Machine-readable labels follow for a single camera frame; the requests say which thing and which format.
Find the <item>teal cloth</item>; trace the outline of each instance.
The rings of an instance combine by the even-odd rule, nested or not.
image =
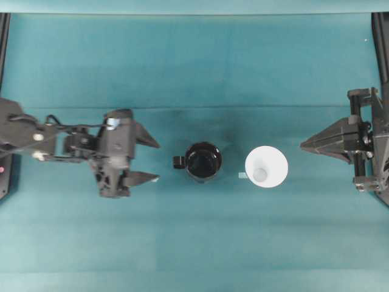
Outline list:
[[[387,0],[2,0],[0,3],[0,12],[100,15],[285,15],[387,10]]]
[[[387,291],[388,208],[299,149],[367,86],[369,14],[13,15],[2,96],[63,123],[134,108],[161,149],[131,167],[161,178],[108,200],[87,164],[23,156],[0,203],[0,291]],[[171,165],[199,141],[224,159],[207,184]],[[259,145],[286,155],[281,186],[238,179]]]

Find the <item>small white label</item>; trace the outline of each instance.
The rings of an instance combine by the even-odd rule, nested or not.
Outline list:
[[[247,174],[245,172],[239,172],[238,173],[238,178],[239,179],[247,179]]]

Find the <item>black mug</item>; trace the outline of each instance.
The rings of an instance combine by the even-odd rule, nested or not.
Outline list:
[[[208,142],[193,144],[185,156],[173,157],[175,169],[186,169],[199,183],[215,177],[220,169],[222,158],[219,149]]]

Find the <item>screw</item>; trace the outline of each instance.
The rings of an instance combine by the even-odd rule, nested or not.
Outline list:
[[[39,161],[44,161],[44,153],[42,153],[40,151],[35,151],[34,153],[32,153],[32,157],[34,157],[35,159],[37,159]]]
[[[44,139],[44,136],[42,134],[35,133],[34,135],[32,135],[32,139],[34,139],[35,141],[42,141]]]

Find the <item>black cup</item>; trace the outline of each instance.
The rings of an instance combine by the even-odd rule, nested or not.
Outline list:
[[[219,149],[208,142],[193,144],[185,156],[173,157],[175,169],[186,169],[200,183],[212,179],[219,171],[221,162]]]

